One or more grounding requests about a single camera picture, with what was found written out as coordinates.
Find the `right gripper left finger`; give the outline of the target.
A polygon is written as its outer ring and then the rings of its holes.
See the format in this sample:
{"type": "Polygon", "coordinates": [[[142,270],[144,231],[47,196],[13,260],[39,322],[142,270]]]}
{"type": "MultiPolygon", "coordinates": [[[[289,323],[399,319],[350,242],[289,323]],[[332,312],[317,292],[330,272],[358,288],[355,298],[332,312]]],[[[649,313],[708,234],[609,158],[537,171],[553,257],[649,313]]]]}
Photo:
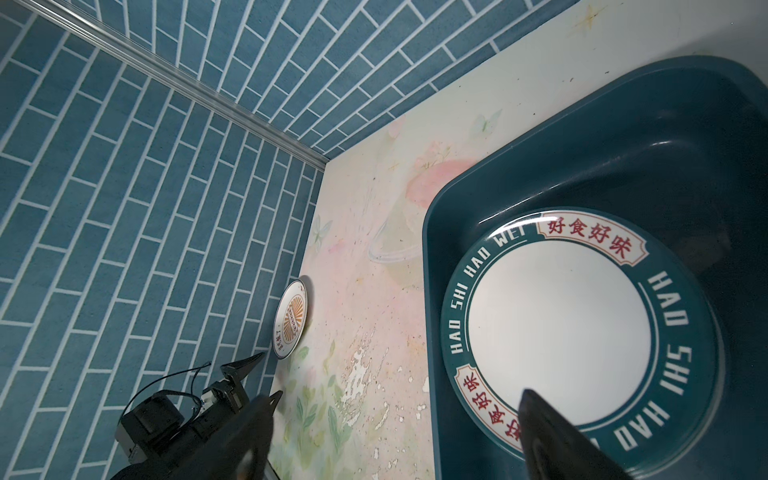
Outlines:
{"type": "Polygon", "coordinates": [[[258,396],[174,474],[174,479],[263,479],[274,431],[271,398],[258,396]]]}

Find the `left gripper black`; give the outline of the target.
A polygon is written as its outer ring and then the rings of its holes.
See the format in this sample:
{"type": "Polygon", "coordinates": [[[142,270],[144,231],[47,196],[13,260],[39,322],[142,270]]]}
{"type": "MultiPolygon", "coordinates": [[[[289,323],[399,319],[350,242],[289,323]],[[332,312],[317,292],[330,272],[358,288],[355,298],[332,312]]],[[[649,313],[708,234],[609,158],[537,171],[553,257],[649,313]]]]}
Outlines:
{"type": "MultiPolygon", "coordinates": [[[[223,364],[220,369],[225,379],[217,381],[203,391],[203,408],[197,417],[185,424],[173,440],[181,447],[197,447],[206,443],[248,403],[249,397],[242,382],[264,360],[266,352],[223,364]]],[[[268,412],[273,414],[282,397],[278,390],[268,397],[268,412]]]]}

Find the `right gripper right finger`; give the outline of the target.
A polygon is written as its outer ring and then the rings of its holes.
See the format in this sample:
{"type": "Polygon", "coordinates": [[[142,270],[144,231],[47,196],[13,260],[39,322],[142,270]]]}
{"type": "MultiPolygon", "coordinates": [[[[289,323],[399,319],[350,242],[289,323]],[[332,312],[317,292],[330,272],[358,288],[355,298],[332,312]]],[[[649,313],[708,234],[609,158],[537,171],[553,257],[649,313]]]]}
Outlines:
{"type": "Polygon", "coordinates": [[[530,479],[631,479],[532,389],[523,391],[518,420],[530,479]]]}

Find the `orange sunburst plate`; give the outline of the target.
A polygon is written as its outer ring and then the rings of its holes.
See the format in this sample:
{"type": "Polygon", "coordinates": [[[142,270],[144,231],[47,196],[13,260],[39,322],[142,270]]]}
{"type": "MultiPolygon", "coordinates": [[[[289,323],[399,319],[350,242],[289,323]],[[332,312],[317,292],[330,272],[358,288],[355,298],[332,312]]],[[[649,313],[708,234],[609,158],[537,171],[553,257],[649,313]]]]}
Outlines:
{"type": "Polygon", "coordinates": [[[297,347],[309,312],[309,295],[301,279],[291,282],[279,300],[272,333],[272,348],[279,360],[289,357],[297,347]]]}

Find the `green rim plate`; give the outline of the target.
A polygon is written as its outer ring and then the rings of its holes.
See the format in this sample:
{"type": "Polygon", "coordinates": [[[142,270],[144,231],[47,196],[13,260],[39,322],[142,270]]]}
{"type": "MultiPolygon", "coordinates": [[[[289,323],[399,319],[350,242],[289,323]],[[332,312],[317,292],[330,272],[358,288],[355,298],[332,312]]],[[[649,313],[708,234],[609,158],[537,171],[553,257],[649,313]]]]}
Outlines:
{"type": "Polygon", "coordinates": [[[641,477],[687,454],[722,397],[702,288],[659,240],[599,211],[538,210],[484,234],[450,277],[440,329],[460,404],[516,461],[526,390],[641,477]]]}

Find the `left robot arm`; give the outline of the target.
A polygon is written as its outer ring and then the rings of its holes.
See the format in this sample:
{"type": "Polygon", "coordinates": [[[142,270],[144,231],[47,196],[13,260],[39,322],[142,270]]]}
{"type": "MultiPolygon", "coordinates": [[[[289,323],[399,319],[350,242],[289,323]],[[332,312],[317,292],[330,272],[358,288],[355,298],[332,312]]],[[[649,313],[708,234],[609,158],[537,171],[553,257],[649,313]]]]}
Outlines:
{"type": "Polygon", "coordinates": [[[283,396],[250,398],[243,380],[266,354],[221,366],[200,395],[163,389],[128,405],[115,439],[129,459],[116,479],[273,479],[274,413],[283,396]]]}

